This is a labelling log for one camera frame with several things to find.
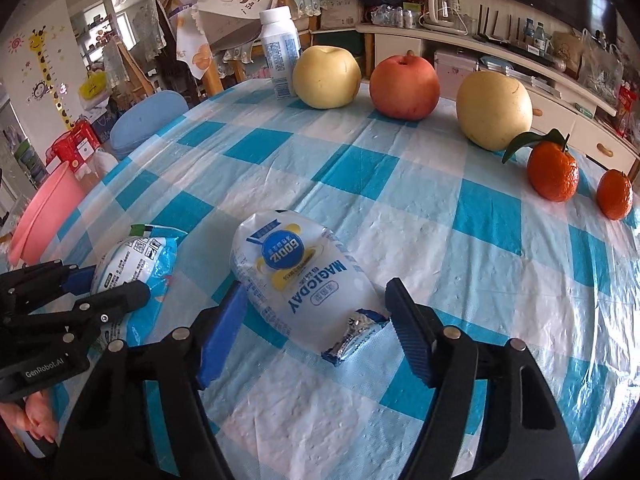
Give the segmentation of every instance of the orange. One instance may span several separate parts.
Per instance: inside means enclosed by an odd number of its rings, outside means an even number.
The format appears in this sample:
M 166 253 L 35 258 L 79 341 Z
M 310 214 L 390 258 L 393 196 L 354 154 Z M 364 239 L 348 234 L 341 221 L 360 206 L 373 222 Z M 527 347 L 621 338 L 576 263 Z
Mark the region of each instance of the orange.
M 531 150 L 527 176 L 541 197 L 565 202 L 574 195 L 580 172 L 578 163 L 562 146 L 543 140 Z
M 607 171 L 598 184 L 596 202 L 609 220 L 623 219 L 631 211 L 634 196 L 631 182 L 622 171 Z

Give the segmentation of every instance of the blue circular label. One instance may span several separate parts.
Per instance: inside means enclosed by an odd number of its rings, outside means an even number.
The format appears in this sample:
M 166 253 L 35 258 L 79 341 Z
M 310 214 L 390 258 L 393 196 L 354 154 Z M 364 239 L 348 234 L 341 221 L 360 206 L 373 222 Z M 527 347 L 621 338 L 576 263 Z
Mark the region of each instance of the blue circular label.
M 305 247 L 300 237 L 291 231 L 271 233 L 262 243 L 262 257 L 271 269 L 290 269 L 302 261 Z

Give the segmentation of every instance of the snack bag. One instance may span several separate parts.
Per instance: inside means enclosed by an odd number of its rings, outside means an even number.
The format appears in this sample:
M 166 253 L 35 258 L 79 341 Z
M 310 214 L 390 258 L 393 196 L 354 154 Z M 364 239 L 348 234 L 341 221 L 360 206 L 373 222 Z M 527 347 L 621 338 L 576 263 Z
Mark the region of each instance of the snack bag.
M 347 247 L 293 211 L 256 213 L 242 222 L 231 267 L 267 323 L 335 365 L 388 321 Z
M 158 318 L 178 252 L 178 240 L 186 232 L 162 226 L 132 225 L 129 237 L 115 244 L 97 265 L 91 293 L 96 294 L 140 280 L 151 291 L 151 299 L 142 308 L 120 321 L 103 324 L 98 339 L 104 349 L 114 339 L 129 346 L 141 345 Z

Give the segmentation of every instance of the red apple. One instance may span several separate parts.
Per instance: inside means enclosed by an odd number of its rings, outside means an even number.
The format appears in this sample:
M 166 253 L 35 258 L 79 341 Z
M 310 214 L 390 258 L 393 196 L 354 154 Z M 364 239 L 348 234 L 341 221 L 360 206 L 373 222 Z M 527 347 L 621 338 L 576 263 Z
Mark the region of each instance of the red apple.
M 438 104 L 440 82 L 431 63 L 409 51 L 379 63 L 369 80 L 369 95 L 381 114 L 419 121 Z

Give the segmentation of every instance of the white bottle cap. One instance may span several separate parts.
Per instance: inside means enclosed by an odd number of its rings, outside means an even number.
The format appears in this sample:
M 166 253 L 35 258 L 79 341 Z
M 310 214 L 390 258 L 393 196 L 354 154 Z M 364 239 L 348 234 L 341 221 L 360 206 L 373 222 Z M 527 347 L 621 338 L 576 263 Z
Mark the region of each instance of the white bottle cap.
M 260 11 L 260 22 L 263 25 L 269 25 L 270 23 L 283 22 L 284 20 L 291 19 L 291 11 L 289 7 L 276 7 L 275 9 L 267 9 Z

